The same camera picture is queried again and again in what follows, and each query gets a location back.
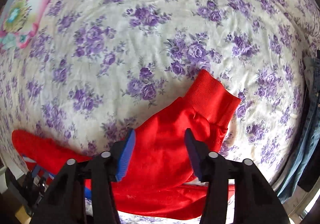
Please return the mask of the red track pants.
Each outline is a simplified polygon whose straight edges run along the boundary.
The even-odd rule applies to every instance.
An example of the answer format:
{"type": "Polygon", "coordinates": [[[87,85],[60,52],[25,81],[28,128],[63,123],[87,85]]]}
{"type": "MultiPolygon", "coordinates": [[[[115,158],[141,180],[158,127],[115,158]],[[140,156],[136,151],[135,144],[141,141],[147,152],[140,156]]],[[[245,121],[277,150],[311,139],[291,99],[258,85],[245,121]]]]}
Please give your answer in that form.
{"type": "Polygon", "coordinates": [[[207,188],[195,186],[184,142],[186,129],[218,152],[240,99],[205,70],[185,96],[136,128],[136,144],[126,176],[112,184],[119,211],[189,220],[204,209],[207,188]]]}

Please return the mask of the blue denim jeans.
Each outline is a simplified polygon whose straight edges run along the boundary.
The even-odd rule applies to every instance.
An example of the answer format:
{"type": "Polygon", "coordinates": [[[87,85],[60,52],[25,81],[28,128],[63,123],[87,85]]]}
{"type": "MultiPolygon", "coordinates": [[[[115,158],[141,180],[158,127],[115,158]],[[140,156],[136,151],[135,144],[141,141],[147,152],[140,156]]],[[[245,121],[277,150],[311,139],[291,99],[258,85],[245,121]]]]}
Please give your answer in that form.
{"type": "Polygon", "coordinates": [[[286,202],[295,192],[299,179],[319,142],[319,50],[316,58],[310,58],[310,61],[309,68],[313,69],[313,76],[310,78],[312,84],[307,95],[310,104],[297,146],[289,156],[283,171],[284,179],[276,190],[281,203],[286,202]]]}

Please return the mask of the purple floral bed quilt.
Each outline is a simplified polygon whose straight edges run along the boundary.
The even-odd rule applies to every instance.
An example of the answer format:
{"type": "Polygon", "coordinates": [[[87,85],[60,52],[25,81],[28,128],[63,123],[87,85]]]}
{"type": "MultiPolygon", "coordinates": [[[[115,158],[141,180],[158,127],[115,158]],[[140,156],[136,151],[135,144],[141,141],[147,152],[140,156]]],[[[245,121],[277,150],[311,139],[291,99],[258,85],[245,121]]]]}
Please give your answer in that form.
{"type": "Polygon", "coordinates": [[[1,51],[1,155],[22,128],[94,155],[186,93],[206,69],[240,98],[221,153],[269,181],[302,116],[316,0],[50,0],[24,49],[1,51]]]}

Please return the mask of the folded teal floral comforter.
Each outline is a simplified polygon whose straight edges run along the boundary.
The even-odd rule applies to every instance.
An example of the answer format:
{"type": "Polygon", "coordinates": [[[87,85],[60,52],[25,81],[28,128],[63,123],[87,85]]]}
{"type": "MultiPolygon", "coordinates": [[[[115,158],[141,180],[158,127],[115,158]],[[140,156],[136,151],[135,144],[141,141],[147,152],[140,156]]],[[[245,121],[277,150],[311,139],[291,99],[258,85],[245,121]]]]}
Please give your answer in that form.
{"type": "Polygon", "coordinates": [[[1,51],[24,49],[36,35],[50,0],[7,0],[1,14],[1,51]]]}

